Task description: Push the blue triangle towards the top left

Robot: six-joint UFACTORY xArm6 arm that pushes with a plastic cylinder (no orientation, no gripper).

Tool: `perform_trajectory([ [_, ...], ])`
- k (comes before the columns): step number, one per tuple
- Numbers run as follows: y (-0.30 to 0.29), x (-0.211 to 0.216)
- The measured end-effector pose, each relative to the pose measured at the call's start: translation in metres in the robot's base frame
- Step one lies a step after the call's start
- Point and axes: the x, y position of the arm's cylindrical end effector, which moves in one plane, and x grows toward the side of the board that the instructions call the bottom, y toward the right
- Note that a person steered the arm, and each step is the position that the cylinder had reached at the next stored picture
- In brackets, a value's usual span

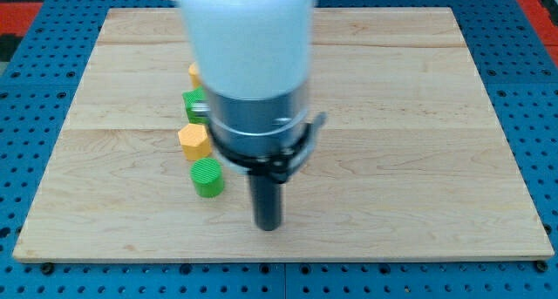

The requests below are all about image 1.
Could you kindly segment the silver flange with black clamp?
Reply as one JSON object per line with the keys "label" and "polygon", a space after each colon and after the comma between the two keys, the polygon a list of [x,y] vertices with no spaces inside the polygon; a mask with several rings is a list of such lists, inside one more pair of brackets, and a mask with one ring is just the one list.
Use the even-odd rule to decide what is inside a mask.
{"label": "silver flange with black clamp", "polygon": [[307,85],[263,99],[232,98],[209,88],[194,111],[208,118],[208,132],[218,157],[245,175],[267,175],[287,182],[316,148],[327,113],[308,121]]}

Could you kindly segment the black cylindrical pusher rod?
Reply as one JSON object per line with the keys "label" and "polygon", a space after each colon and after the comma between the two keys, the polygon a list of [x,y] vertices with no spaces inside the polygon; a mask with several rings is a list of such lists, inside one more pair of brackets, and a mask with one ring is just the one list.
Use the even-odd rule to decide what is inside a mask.
{"label": "black cylindrical pusher rod", "polygon": [[282,185],[267,175],[249,175],[255,225],[273,231],[282,224]]}

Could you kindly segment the yellow block behind arm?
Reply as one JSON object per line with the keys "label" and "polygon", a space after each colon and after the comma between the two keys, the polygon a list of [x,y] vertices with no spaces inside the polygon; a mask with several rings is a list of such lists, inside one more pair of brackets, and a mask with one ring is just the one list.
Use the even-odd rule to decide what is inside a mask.
{"label": "yellow block behind arm", "polygon": [[194,89],[201,86],[201,75],[196,62],[193,62],[190,66],[188,66],[188,75]]}

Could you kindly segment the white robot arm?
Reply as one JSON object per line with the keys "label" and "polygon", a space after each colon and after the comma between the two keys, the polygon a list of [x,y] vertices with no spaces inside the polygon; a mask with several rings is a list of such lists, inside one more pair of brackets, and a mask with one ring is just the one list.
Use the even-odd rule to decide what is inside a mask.
{"label": "white robot arm", "polygon": [[308,116],[316,0],[170,0],[201,75],[218,154],[246,174],[258,228],[282,224],[282,185],[308,160],[327,116]]}

